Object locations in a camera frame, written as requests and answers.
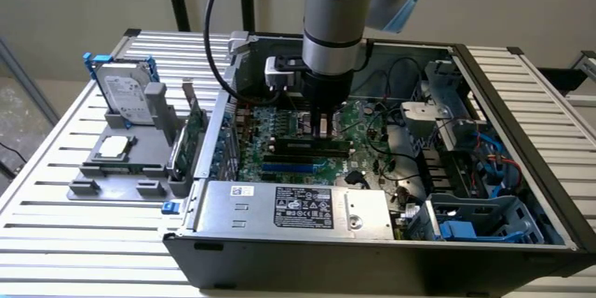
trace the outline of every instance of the blue cable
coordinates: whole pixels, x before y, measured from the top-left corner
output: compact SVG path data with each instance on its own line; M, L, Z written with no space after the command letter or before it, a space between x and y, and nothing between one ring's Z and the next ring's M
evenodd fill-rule
M474 136L478 136L478 131L474 131L473 133ZM497 151L499 153L503 152L503 143L501 143L499 141L497 141L493 137L490 137L487 134L481 133L481 139L483 139L485 141L487 141L490 144L493 144L497 147Z
M499 184L499 185L494 188L493 193L491 193L491 198L497 198L497 197L499 196L499 190L502 190L502 184Z

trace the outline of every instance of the black cable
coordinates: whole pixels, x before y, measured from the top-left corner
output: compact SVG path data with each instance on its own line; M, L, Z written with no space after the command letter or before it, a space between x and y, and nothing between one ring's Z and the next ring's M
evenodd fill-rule
M17 155L19 155L21 159L23 160L23 162L27 163L26 158L23 157L23 155L21 155L21 152L17 149L13 149L10 146L7 146L2 142L0 142L0 146L3 146L7 150L13 151Z
M347 131L349 129L357 127L358 125L361 125L363 123L363 120L357 121L354 124L351 124L349 127L346 127L345 129L342 129L339 132L343 133L345 131Z
M361 90L363 88L363 86L370 82L373 76L377 75L378 73L381 73L383 76L389 77L389 73L385 70L378 69L378 70L373 71L371 74L369 75L369 77L365 79L365 81L351 91L351 94L354 94L358 90Z
M387 177L387 175L385 174L385 172L383 172L383 174L382 174L382 176L383 176L383 178L386 178L389 181L406 181L407 179L411 179L411 178L414 178L414 177L421 177L421 174L414 174L413 176L409 176L409 177L405 177L405 178L390 178L390 177Z
M221 75L221 71L218 69L218 66L215 65L214 54L213 54L213 42L210 39L210 27L211 27L211 23L213 23L214 4L215 4L215 0L209 0L207 10L206 10L206 28L203 29L203 41L206 44L206 55L207 55L207 60L209 60L209 66L213 69L215 79L219 81L222 88L226 90L226 92L230 93L231 96L235 97L238 100L241 100L245 103L251 104L254 106L271 105L281 99L282 90L277 91L277 94L273 97L273 99L270 99L267 101L257 101L257 100L253 100L253 99L242 96L237 91L234 91L233 87L230 86L230 84L226 82L225 78Z
M373 124L375 123L375 121L377 121L377 119L379 118L379 116L381 116L382 114L385 114L385 113L391 113L391 112L395 111L395 110L397 110L397 109L394 108L393 110L389 110L389 111L386 111L386 112L378 113L378 114L375 115L375 117L373 118L373 120L371 120L371 122L370 122L370 126L369 126L367 129L366 129L366 134L369 134L369 132L370 132L370 130L371 130L371 127L373 127ZM379 149L378 147L375 147L375 145L373 144L371 139L370 139L369 136L366 137L366 141L367 141L367 144L371 146L373 150L375 150L378 153L385 154L385 155L402 156L402 157L410 158L413 161L417 162L417 164L419 164L417 158L415 158L414 156L411 156L411 155L406 155L406 154L401 154L401 153L393 153L391 151L383 151L383 150L381 150L381 149Z
M401 57L399 59L397 59L397 60L394 61L394 64L391 64L390 71L389 71L390 76L391 76L391 71L394 70L394 67L395 67L395 66L398 65L398 63L401 63L402 61L411 61L411 62L417 65L417 70L419 70L419 81L421 81L421 83L422 83L422 74L423 74L425 70L423 70L423 68L422 68L422 66L421 66L419 61L417 61L413 57L409 57L409 56L406 56L406 57Z
M437 136L439 136L439 131L441 131L441 129L442 129L443 127L446 127L449 124L451 124L453 122L458 121L458 120L473 121L473 122L477 124L477 126L478 126L478 122L477 122L477 120L474 120L474 119L471 119L471 118L469 118L469 117L455 117L455 118L450 119L449 121L446 121L446 123L445 123L443 125L439 126L439 128L437 129L434 135L433 135L431 138L430 138L430 141L433 141L433 140L437 138Z
M373 50L375 49L375 40L371 38L367 38L366 40L366 58L365 58L365 64L362 67L359 67L354 72L358 73L366 69L366 67L370 65L371 62L371 56L373 56Z
M385 83L385 97L391 97L391 81L390 73L386 73L386 83Z
M385 174L385 167L387 167L387 164L383 165L382 171L381 171L381 175L383 176L383 178L386 178L389 181L406 181L407 179L411 179L414 177L422 177L421 174L414 174L413 176L405 177L405 178L390 178L386 174Z

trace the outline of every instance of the beige wall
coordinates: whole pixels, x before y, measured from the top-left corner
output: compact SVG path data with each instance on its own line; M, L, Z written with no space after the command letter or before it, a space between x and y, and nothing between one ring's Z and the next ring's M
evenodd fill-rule
M187 0L201 31L207 0ZM258 29L298 33L305 0L257 0ZM242 29L239 0L218 0L213 31ZM0 32L38 78L86 80L85 51L110 52L129 27L174 30L170 0L0 0ZM596 50L595 0L421 0L399 36L525 49L541 66L566 66Z

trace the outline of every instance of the warning label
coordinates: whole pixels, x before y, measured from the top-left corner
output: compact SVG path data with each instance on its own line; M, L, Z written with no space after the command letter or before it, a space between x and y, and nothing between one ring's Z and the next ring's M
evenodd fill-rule
M327 188L277 188L278 227L334 229L333 191Z
M134 124L153 124L154 118L139 82L129 77L106 76L106 84L121 115Z

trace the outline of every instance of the white metal grating table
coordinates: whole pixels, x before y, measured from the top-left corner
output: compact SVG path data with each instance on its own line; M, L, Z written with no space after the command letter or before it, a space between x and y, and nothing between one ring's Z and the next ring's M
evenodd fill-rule
M213 40L218 65L225 69L227 37L215 36ZM209 70L201 34L143 31L139 37L123 39L114 54L127 57L154 55L162 81L169 85L169 103L175 105L181 115L189 113L181 88L185 77L195 79L203 108L213 108L221 88ZM498 78L499 75L522 76L497 73L491 77ZM507 78L530 81L522 77ZM549 97L539 91L535 94L538 103ZM535 107L557 111L557 104L545 103ZM0 295L322 297L299 293L199 291L187 283L162 243L161 231L179 227L181 218L163 218L161 203L75 202L67 199L69 183L78 175L79 164L87 158L107 124L105 110L105 99L91 82L0 198ZM542 125L537 132L547 129L551 128ZM578 182L571 178L566 187L593 226L596 226L594 180ZM542 278L509 297L596 297L596 267L571 278Z
M596 229L596 132L525 55L470 47L555 176Z

